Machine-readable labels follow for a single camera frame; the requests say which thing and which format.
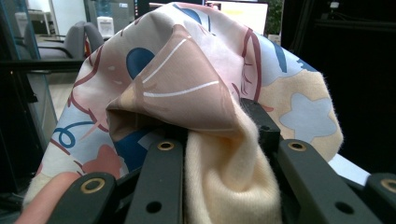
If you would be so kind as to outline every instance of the folded cloth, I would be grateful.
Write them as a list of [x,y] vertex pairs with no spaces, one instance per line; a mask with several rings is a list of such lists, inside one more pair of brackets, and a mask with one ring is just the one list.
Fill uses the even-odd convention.
[[160,7],[84,62],[25,204],[61,172],[141,167],[173,124],[189,130],[188,222],[279,223],[276,180],[240,98],[327,161],[343,141],[321,73],[210,7]]

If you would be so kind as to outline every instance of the monitor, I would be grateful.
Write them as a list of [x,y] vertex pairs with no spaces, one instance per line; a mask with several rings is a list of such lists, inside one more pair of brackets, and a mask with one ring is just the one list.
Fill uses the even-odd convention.
[[265,21],[267,19],[268,3],[254,1],[206,1],[209,7],[216,8],[228,15],[231,19],[239,21],[254,32],[264,35]]

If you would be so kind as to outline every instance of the brass ring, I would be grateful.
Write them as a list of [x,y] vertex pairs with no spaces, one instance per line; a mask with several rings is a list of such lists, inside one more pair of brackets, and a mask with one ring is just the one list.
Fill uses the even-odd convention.
[[295,151],[306,151],[306,146],[299,142],[290,142],[288,143],[288,147]]
[[383,180],[381,180],[381,185],[385,189],[387,189],[393,193],[396,193],[396,180],[395,179],[383,179]]
[[172,148],[174,148],[175,145],[171,142],[161,142],[160,144],[158,144],[157,148],[159,150],[163,150],[163,151],[167,151],[170,150]]
[[[93,188],[93,189],[87,189],[87,186],[90,183],[94,182],[94,181],[99,182],[98,185],[95,188]],[[96,191],[99,191],[104,185],[105,185],[105,180],[104,179],[102,179],[102,178],[92,178],[92,179],[89,179],[89,180],[85,181],[81,185],[81,191],[83,193],[86,193],[86,194],[95,193]]]

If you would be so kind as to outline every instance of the cloth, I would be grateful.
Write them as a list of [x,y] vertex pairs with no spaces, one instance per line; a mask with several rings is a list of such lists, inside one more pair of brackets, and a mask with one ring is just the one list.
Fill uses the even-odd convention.
[[61,172],[141,167],[168,123],[189,130],[188,222],[279,223],[276,180],[240,98],[327,161],[343,141],[320,72],[213,8],[160,7],[84,62],[25,204]]

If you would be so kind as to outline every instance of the gray chair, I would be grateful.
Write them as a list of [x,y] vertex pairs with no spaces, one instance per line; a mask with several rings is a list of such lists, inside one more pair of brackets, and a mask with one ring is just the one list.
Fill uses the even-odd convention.
[[98,28],[92,22],[85,22],[84,24],[85,34],[90,41],[91,52],[96,51],[99,47],[101,47],[105,40],[102,38],[102,35],[99,33]]
[[73,25],[64,42],[45,41],[37,43],[41,59],[84,59],[84,21]]

